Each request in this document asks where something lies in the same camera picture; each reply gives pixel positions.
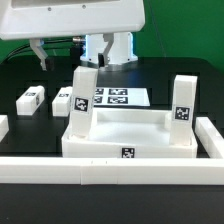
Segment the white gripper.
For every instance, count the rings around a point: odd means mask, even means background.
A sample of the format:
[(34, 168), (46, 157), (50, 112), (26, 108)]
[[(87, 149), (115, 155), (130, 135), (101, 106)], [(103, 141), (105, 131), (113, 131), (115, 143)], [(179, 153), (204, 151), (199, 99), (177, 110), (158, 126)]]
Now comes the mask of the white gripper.
[(0, 38), (30, 39), (43, 71), (52, 71), (54, 60), (38, 38), (110, 33), (98, 54), (101, 68), (108, 65), (113, 33), (139, 31), (144, 24), (143, 0), (0, 0)]

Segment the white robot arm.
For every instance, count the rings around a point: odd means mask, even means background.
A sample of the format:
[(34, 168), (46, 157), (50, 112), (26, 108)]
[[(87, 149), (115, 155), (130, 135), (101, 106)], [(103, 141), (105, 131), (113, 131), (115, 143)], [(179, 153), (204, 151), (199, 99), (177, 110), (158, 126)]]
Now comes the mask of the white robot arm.
[(48, 69), (43, 40), (101, 34), (106, 43), (96, 63), (111, 63), (117, 33), (136, 32), (145, 24), (143, 0), (0, 0), (0, 39), (27, 39)]

